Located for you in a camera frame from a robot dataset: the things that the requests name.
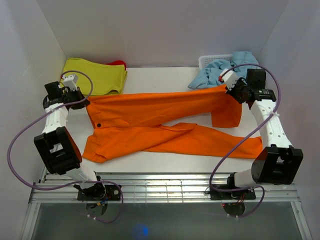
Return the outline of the orange trousers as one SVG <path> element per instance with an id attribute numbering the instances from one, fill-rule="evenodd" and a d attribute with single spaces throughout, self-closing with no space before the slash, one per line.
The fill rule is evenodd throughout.
<path id="1" fill-rule="evenodd" d="M 93 96 L 86 108 L 93 125 L 83 157 L 95 163 L 136 152 L 254 159 L 262 139 L 222 132 L 236 128 L 242 106 L 224 86 L 188 92 Z"/>

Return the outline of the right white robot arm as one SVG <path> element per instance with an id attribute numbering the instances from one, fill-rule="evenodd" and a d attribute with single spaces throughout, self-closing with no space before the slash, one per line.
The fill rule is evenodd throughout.
<path id="1" fill-rule="evenodd" d="M 224 70 L 221 80 L 227 94 L 238 103 L 246 103 L 254 116 L 262 139 L 262 151 L 251 168 L 236 172 L 233 181 L 226 185 L 226 194 L 237 199 L 244 188 L 259 184 L 290 185 L 303 160 L 303 151 L 293 147 L 282 127 L 276 111 L 277 98 L 271 89 L 265 89 L 263 69 L 249 69 L 246 78 L 236 76 L 234 71 Z"/>

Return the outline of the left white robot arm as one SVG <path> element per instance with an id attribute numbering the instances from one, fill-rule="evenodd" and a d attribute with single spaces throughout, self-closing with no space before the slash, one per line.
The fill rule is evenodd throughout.
<path id="1" fill-rule="evenodd" d="M 44 87 L 47 91 L 42 103 L 47 113 L 45 127 L 33 141 L 46 169 L 51 174 L 78 181 L 74 187 L 87 198 L 102 199 L 106 187 L 98 182 L 101 178 L 82 163 L 81 152 L 66 128 L 69 109 L 82 109 L 90 102 L 75 80 L 55 81 Z"/>

